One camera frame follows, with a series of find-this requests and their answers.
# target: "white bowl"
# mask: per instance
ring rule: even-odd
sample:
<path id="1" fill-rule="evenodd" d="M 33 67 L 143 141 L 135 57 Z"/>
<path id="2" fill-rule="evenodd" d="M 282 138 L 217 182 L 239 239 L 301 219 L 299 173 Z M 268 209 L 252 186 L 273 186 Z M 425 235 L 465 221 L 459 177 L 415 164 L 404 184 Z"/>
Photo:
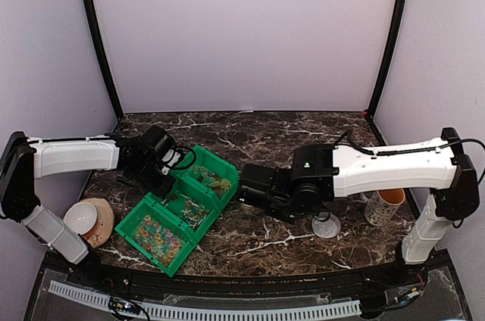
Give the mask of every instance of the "white bowl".
<path id="1" fill-rule="evenodd" d="M 78 202 L 64 215 L 64 222 L 69 229 L 79 235 L 86 234 L 98 219 L 98 211 L 89 202 Z"/>

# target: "black frame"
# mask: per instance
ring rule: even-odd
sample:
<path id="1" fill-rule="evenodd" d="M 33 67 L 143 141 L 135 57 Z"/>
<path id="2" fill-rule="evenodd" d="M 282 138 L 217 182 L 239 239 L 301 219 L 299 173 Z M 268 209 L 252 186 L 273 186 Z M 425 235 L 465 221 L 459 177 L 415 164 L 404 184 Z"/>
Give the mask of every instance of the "black frame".
<path id="1" fill-rule="evenodd" d="M 471 312 L 468 308 L 462 285 L 448 251 L 434 252 L 430 255 L 426 264 L 429 270 L 439 269 L 444 266 L 449 268 L 465 319 L 471 319 Z M 366 282 L 366 272 L 386 272 L 392 267 L 393 264 L 388 263 L 361 270 L 313 274 L 311 277 L 279 276 L 257 278 L 204 276 L 175 276 L 169 278 L 163 273 L 128 270 L 117 266 L 104 266 L 104 269 L 114 282 L 116 294 L 135 301 L 143 301 L 145 298 L 163 300 L 167 294 L 213 298 L 271 298 L 325 293 L 330 293 L 332 299 L 350 297 L 353 300 L 359 299 L 362 301 L 365 299 L 381 299 L 385 289 Z M 86 281 L 70 271 L 69 265 L 62 256 L 48 251 L 30 294 L 24 321 L 31 320 L 42 277 L 47 269 L 67 274 L 68 282 L 87 285 Z M 416 278 L 410 275 L 402 285 L 415 283 Z M 99 290 L 106 293 L 110 291 L 108 284 Z"/>
<path id="2" fill-rule="evenodd" d="M 384 86 L 386 85 L 387 75 L 391 62 L 393 61 L 394 50 L 396 48 L 397 37 L 399 35 L 399 28 L 401 27 L 402 13 L 404 12 L 405 0 L 395 0 L 393 17 L 389 28 L 389 35 L 387 36 L 386 48 L 380 63 L 379 73 L 377 75 L 376 85 L 372 93 L 371 102 L 365 110 L 365 116 L 372 120 L 376 114 L 379 106 L 380 97 L 382 96 Z"/>
<path id="3" fill-rule="evenodd" d="M 86 10 L 86 17 L 89 24 L 89 30 L 91 31 L 91 39 L 94 45 L 96 56 L 98 58 L 99 69 L 105 82 L 106 90 L 108 91 L 111 106 L 113 107 L 116 118 L 120 120 L 124 116 L 123 108 L 121 107 L 120 98 L 114 85 L 113 76 L 109 68 L 108 58 L 106 56 L 105 46 L 101 37 L 101 31 L 99 30 L 98 18 L 96 16 L 96 10 L 94 0 L 83 0 L 84 9 Z"/>

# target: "white cable tray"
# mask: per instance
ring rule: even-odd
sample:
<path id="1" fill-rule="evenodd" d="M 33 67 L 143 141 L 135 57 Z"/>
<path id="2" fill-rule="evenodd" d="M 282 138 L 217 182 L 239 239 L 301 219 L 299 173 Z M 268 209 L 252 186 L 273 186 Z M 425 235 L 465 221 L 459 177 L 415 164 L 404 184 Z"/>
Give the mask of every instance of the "white cable tray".
<path id="1" fill-rule="evenodd" d="M 56 281 L 51 281 L 48 291 L 79 304 L 109 312 L 109 296 L 101 292 L 65 285 Z M 173 319 L 188 321 L 320 321 L 361 314 L 360 301 L 279 310 L 204 310 L 164 306 L 150 302 L 139 304 L 152 320 L 162 321 Z M 146 317 L 141 313 L 138 318 L 145 319 Z"/>

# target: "wooden plate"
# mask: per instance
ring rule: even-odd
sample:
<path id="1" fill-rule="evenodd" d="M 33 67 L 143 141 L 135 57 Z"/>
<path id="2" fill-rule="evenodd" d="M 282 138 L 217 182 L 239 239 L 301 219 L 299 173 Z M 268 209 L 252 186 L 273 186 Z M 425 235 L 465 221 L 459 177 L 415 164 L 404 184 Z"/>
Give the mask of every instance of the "wooden plate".
<path id="1" fill-rule="evenodd" d="M 93 204 L 98 211 L 98 220 L 83 238 L 93 247 L 97 248 L 106 243 L 113 232 L 114 213 L 110 204 L 104 198 L 87 198 L 80 202 Z"/>

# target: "black metal pole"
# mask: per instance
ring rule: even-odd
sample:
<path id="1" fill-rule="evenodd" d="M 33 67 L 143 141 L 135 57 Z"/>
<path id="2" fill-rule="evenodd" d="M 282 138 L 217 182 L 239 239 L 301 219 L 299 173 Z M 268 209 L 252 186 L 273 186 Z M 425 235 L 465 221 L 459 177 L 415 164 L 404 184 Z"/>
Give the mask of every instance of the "black metal pole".
<path id="1" fill-rule="evenodd" d="M 93 0 L 83 0 L 84 8 L 86 9 L 86 17 L 88 19 L 89 30 L 91 31 L 92 43 L 98 57 L 99 68 L 101 69 L 101 74 L 103 80 L 105 81 L 106 90 L 108 90 L 108 95 L 113 107 L 114 113 L 118 120 L 120 120 L 124 113 L 121 107 L 120 98 L 116 92 L 116 87 L 114 86 L 113 76 L 108 65 L 108 59 L 106 58 L 105 47 L 101 38 L 101 31 L 99 30 L 98 18 L 96 17 L 96 11 L 94 8 Z"/>
<path id="2" fill-rule="evenodd" d="M 386 48 L 384 49 L 384 55 L 382 62 L 380 63 L 379 73 L 377 75 L 376 85 L 374 92 L 372 93 L 371 102 L 369 107 L 365 110 L 366 116 L 371 119 L 376 114 L 377 107 L 379 106 L 379 100 L 382 96 L 384 86 L 386 84 L 387 74 L 393 60 L 394 49 L 396 48 L 397 36 L 399 35 L 399 28 L 401 26 L 402 13 L 404 11 L 405 0 L 396 0 L 394 2 L 393 18 L 389 28 L 389 35 L 387 36 Z"/>

